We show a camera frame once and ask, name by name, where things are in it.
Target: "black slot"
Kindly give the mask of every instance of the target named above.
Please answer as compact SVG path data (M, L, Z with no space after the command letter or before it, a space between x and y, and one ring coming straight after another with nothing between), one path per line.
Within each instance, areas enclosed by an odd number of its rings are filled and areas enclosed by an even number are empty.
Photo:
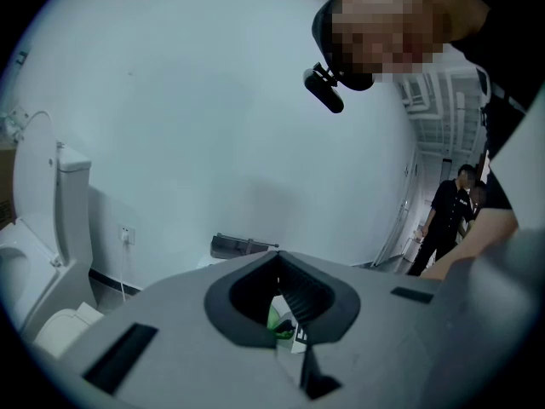
M108 394L113 394L131 370L158 329L134 323L83 378Z
M428 294L427 292L422 291L410 290L409 288L402 288L401 286L394 288L391 294L403 298L408 298L409 300L424 304L429 304L433 299L433 294Z

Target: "wall outlet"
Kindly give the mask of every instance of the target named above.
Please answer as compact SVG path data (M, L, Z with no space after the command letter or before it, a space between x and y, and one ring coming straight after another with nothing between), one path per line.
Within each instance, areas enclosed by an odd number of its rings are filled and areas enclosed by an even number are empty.
M123 233L127 232L129 234L129 244L135 243L135 228L132 228L131 226L127 226L126 224L118 224L118 239L121 241L121 238L123 237Z

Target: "black cap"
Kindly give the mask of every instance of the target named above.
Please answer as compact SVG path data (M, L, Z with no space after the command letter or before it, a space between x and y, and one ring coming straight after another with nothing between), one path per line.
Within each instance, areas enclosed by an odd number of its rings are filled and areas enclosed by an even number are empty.
M365 91L373 85L373 75L353 72L351 64L342 62L341 45L333 44L331 23L337 2L339 0L328 0L316 13L313 37L335 78L349 89Z

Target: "white toilet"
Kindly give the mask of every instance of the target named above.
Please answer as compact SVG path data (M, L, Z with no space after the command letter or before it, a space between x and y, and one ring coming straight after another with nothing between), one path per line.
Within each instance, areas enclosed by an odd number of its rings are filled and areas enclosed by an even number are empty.
M31 118L15 154L17 220L0 231L0 296L28 341L61 309L96 308L88 276L90 167L57 142L46 112Z

